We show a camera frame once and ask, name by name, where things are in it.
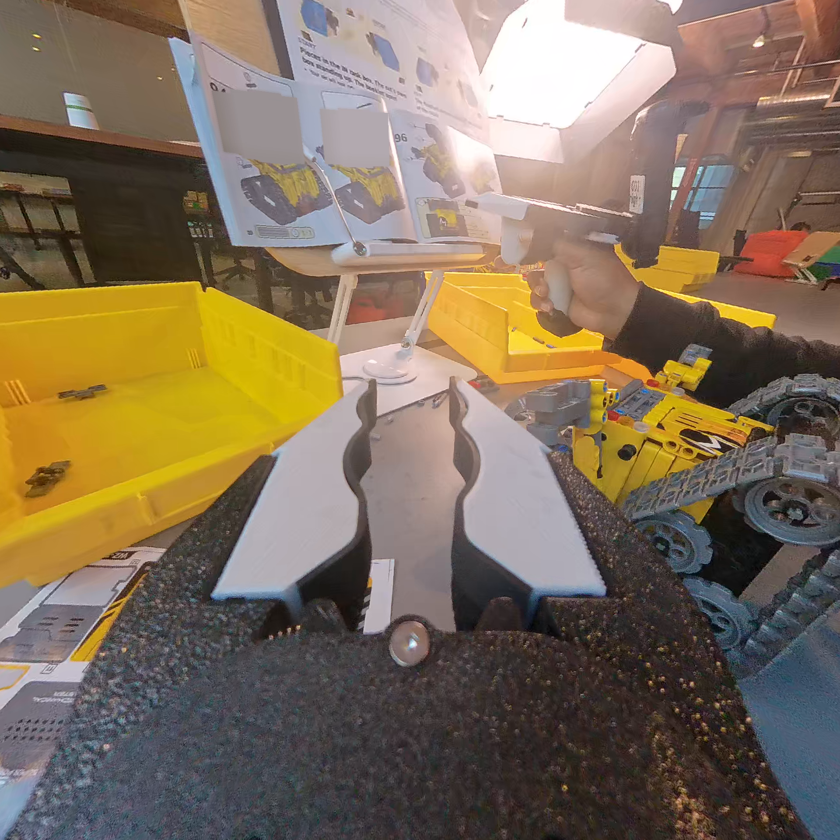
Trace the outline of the yellow tracked brick robot model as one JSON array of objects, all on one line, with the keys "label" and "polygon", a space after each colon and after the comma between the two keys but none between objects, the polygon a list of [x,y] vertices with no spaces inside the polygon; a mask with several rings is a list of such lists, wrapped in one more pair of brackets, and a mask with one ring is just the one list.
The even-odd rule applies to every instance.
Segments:
[{"label": "yellow tracked brick robot model", "polygon": [[652,543],[745,666],[768,664],[838,603],[838,379],[782,377],[728,408],[690,398],[690,344],[619,389],[559,381],[506,409]]}]

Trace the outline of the orange beanbag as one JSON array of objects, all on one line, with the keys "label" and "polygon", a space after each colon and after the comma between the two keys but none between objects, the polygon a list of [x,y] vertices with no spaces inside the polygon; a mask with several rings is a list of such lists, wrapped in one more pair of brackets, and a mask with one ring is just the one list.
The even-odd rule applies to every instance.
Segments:
[{"label": "orange beanbag", "polygon": [[781,261],[799,248],[811,232],[809,230],[769,230],[750,234],[740,257],[760,261]]}]

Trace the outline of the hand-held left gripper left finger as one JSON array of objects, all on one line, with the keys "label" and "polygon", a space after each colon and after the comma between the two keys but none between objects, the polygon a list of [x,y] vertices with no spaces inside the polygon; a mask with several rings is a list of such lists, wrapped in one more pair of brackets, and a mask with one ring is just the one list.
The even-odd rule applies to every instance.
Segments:
[{"label": "hand-held left gripper left finger", "polygon": [[377,385],[363,381],[278,447],[212,602],[269,602],[298,624],[310,602],[330,601],[359,631],[372,564],[361,481],[376,419]]}]

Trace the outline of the robot model instruction booklet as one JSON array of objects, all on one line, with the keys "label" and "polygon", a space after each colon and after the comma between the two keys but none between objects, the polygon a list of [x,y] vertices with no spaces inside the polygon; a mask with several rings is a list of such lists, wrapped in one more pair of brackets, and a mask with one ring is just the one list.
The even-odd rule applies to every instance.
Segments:
[{"label": "robot model instruction booklet", "polygon": [[273,76],[194,36],[169,40],[233,245],[497,245],[489,146],[382,92]]}]

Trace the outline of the dark wooden-top counter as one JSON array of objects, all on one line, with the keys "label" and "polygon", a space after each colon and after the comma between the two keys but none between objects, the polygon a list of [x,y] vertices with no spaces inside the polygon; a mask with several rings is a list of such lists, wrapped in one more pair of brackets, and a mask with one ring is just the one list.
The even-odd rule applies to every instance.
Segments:
[{"label": "dark wooden-top counter", "polygon": [[64,179],[94,282],[203,281],[189,192],[210,191],[194,143],[3,115],[2,173]]}]

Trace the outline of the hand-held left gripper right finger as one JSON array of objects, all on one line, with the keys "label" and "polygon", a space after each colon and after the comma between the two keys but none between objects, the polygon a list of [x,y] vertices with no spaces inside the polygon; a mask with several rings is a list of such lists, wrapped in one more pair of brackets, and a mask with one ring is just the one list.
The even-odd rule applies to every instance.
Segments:
[{"label": "hand-held left gripper right finger", "polygon": [[602,598],[606,584],[550,462],[550,450],[467,382],[451,377],[455,626],[475,629],[507,598],[530,629],[546,598]]}]

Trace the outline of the white green-striped cup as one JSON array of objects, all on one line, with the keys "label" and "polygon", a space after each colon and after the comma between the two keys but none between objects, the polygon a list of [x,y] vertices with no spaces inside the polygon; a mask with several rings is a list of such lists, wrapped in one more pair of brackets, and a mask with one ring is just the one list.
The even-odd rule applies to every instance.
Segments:
[{"label": "white green-striped cup", "polygon": [[84,130],[100,130],[98,119],[86,96],[64,91],[62,99],[66,108],[67,120],[71,127]]}]

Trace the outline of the grid pane window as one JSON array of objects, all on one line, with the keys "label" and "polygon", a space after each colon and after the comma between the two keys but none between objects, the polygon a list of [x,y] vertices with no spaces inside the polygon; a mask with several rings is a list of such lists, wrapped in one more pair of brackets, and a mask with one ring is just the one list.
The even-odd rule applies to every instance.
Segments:
[{"label": "grid pane window", "polygon": [[719,155],[701,159],[686,195],[684,209],[699,214],[703,224],[710,224],[735,172],[736,166]]}]

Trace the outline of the colourful folding panels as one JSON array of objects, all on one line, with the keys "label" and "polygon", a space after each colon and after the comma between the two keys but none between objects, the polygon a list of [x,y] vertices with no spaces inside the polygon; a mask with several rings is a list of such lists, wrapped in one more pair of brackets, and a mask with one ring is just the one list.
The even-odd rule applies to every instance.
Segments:
[{"label": "colourful folding panels", "polygon": [[812,268],[817,264],[838,266],[838,261],[830,262],[826,257],[838,251],[838,246],[838,232],[810,233],[789,255],[782,258],[781,264],[792,272],[790,281],[825,291],[832,284],[838,283],[838,275],[820,280],[813,275]]}]

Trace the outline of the white sticker sheet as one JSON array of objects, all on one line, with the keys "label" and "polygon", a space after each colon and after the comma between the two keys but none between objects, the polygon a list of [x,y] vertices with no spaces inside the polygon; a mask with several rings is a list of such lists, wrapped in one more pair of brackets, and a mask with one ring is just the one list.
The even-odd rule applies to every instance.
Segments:
[{"label": "white sticker sheet", "polygon": [[164,550],[143,545],[42,587],[1,631],[2,832],[44,772],[82,677]]}]

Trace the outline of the white book stand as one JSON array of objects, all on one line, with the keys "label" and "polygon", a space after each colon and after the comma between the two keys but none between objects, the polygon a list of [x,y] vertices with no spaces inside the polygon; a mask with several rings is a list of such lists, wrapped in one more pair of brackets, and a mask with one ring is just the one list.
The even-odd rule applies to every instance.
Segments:
[{"label": "white book stand", "polygon": [[[292,77],[287,45],[281,31],[276,2],[179,2],[188,42],[198,36],[245,63],[273,76]],[[498,245],[436,243],[423,245],[394,241],[352,242],[309,248],[264,249],[277,263],[308,277],[338,278],[327,340],[339,344],[358,281],[364,277],[409,271],[428,273],[413,319],[399,343],[345,354],[344,380],[373,380],[382,414],[408,401],[443,391],[450,377],[462,380],[476,373],[418,347],[428,315],[444,283],[447,270],[483,266],[498,252]]]}]

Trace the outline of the red container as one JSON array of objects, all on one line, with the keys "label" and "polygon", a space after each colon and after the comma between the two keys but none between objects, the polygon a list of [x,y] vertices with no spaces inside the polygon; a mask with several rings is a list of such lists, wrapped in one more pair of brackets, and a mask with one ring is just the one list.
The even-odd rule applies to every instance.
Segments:
[{"label": "red container", "polygon": [[395,295],[354,295],[346,318],[347,324],[378,322],[405,316],[403,298]]}]

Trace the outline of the person's right hand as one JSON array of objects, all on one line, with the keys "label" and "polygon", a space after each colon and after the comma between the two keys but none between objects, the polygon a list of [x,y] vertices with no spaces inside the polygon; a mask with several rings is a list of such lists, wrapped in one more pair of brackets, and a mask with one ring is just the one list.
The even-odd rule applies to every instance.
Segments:
[{"label": "person's right hand", "polygon": [[563,315],[578,329],[614,340],[630,318],[639,283],[611,245],[577,237],[553,245],[553,262],[569,279],[570,300]]}]

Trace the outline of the person's right forearm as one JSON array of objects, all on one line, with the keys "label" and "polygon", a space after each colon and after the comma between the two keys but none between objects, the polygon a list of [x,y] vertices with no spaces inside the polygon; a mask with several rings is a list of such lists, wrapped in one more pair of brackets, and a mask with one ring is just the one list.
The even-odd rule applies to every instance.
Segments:
[{"label": "person's right forearm", "polygon": [[605,327],[611,351],[655,374],[690,344],[709,349],[710,369],[696,389],[703,403],[727,407],[781,377],[839,376],[835,344],[751,328],[722,317],[710,303],[688,303],[638,287],[623,323]]}]

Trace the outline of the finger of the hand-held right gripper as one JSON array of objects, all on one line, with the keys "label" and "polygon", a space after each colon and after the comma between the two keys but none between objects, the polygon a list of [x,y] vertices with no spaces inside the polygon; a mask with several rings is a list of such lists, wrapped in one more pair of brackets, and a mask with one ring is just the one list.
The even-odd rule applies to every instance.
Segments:
[{"label": "finger of the hand-held right gripper", "polygon": [[469,206],[500,218],[500,257],[509,265],[538,265],[546,260],[537,223],[529,220],[529,200],[489,192],[469,200]]}]

